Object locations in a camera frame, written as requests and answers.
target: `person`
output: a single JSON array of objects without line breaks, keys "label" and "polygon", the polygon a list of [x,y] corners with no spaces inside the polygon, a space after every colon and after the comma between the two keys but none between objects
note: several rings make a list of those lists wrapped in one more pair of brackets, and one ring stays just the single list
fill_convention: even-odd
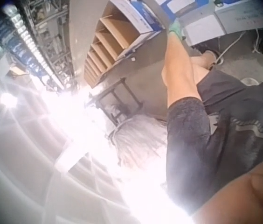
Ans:
[{"label": "person", "polygon": [[190,57],[178,22],[169,28],[167,192],[189,215],[263,162],[263,83],[246,86],[211,69],[218,55]]},{"label": "person", "polygon": [[222,188],[192,220],[195,224],[263,224],[263,163]]}]

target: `concrete floor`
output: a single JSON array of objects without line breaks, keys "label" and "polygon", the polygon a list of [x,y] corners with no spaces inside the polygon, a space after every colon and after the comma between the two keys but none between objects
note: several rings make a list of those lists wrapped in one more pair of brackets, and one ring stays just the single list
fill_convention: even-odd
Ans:
[{"label": "concrete floor", "polygon": [[[155,0],[144,0],[144,2],[153,10],[157,17],[162,21],[165,27],[168,27],[169,20],[164,14],[163,10],[157,5]],[[78,50],[80,42],[78,37],[82,32],[86,30],[91,33],[94,26],[93,19],[84,27],[86,30],[78,31],[79,27],[75,26],[76,20],[79,17],[80,12],[75,9],[71,3],[71,22],[70,27],[75,27],[74,31],[71,31],[71,50],[73,59],[76,60],[74,65],[77,68],[81,68],[83,65],[84,52]],[[99,16],[103,7],[95,8],[95,15]],[[234,33],[221,37],[219,40],[213,39],[208,41],[208,45],[223,52],[229,44],[238,38],[240,33]],[[92,40],[88,36],[83,36],[83,42],[90,42]],[[252,53],[253,43],[256,40],[256,32],[254,30],[248,31],[242,39],[236,43],[225,55],[225,62],[223,65],[217,66],[220,69],[238,79],[245,77],[253,77],[258,82],[263,82],[263,55]],[[83,44],[83,50],[88,51],[86,44]],[[93,91],[100,92],[107,88],[112,83],[116,82],[121,77],[127,77],[126,83],[129,85],[131,90],[139,98],[140,101],[144,102],[143,112],[154,114],[158,116],[166,116],[166,88],[162,82],[161,71],[164,65],[164,54],[166,50],[166,30],[160,33],[158,36],[144,43],[137,51],[132,55],[136,58],[136,61],[131,61],[130,58],[123,60],[120,64],[111,69],[106,76],[106,79],[99,84]],[[196,52],[189,49],[189,54],[193,56]],[[136,104],[132,98],[129,97],[127,92],[122,88],[118,88],[117,94],[123,99],[123,101],[129,105],[129,107],[135,108]],[[113,104],[116,100],[113,97],[106,97],[103,100],[103,104]]]}]

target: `floor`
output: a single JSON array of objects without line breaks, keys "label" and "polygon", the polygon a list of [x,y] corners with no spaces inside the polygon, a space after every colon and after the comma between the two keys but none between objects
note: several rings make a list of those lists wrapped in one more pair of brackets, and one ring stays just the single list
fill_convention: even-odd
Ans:
[{"label": "floor", "polygon": [[[154,11],[165,27],[168,27],[169,21],[155,0],[145,0],[144,2]],[[220,39],[215,38],[208,41],[208,45],[222,52],[236,40],[240,34],[241,33],[234,33],[223,36]],[[258,82],[263,82],[263,55],[252,53],[255,40],[256,32],[254,30],[246,32],[240,41],[224,55],[224,64],[217,66],[217,69],[238,79],[252,77]],[[188,49],[191,56],[197,54],[197,52],[191,48]],[[99,84],[93,92],[98,93],[116,82],[119,78],[127,77],[126,83],[139,100],[144,102],[143,112],[165,117],[167,111],[166,88],[161,78],[165,50],[166,30],[145,42],[137,49],[131,56],[135,57],[136,61],[127,58],[111,69],[106,79]],[[131,109],[136,107],[135,102],[133,102],[132,98],[124,89],[118,88],[116,93]],[[111,96],[103,100],[104,105],[114,103],[116,103],[116,100]]]}]

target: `metal rack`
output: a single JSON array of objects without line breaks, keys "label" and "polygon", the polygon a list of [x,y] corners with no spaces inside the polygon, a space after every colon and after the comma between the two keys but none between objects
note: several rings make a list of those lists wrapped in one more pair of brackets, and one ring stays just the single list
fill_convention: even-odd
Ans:
[{"label": "metal rack", "polygon": [[[118,126],[119,125],[119,121],[118,118],[124,114],[126,116],[126,119],[131,118],[133,115],[137,114],[143,107],[143,102],[140,102],[137,97],[135,96],[135,94],[133,94],[133,92],[131,91],[131,89],[128,87],[128,85],[125,83],[126,78],[121,78],[120,80],[118,80],[116,83],[114,83],[113,85],[111,85],[109,88],[107,88],[106,90],[102,91],[101,93],[99,93],[96,96],[90,96],[90,101],[85,105],[85,107],[90,106],[91,104],[95,104],[97,108],[100,108],[104,114],[110,119],[110,121],[114,124],[114,126]],[[120,97],[115,93],[115,89],[118,85],[122,84],[125,89],[127,90],[127,92],[131,95],[131,97],[134,99],[134,101],[137,103],[138,107],[134,110],[134,111],[129,111],[127,108],[125,108],[125,104],[123,103],[123,101],[120,99]],[[109,113],[108,111],[105,110],[104,106],[102,105],[102,103],[100,102],[100,100],[102,100],[104,97],[106,97],[107,95],[112,94],[113,97],[117,100],[117,104],[121,107],[121,108],[125,108],[124,110],[121,110],[118,114],[114,115]]]},{"label": "metal rack", "polygon": [[74,72],[69,42],[65,37],[69,1],[26,0],[21,8],[48,66],[65,86],[70,84]]}]

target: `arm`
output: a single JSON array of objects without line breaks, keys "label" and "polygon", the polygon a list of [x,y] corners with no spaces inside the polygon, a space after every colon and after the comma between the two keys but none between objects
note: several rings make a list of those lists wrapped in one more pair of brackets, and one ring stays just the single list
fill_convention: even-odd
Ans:
[{"label": "arm", "polygon": [[263,163],[222,188],[192,218],[196,224],[263,224]]},{"label": "arm", "polygon": [[219,148],[213,147],[216,141],[210,135],[191,59],[179,36],[168,34],[162,72],[169,108],[166,179],[170,198],[192,213],[208,199],[206,189],[214,178]]},{"label": "arm", "polygon": [[168,34],[162,76],[167,86],[168,107],[185,97],[201,100],[194,81],[191,59],[175,32]]}]

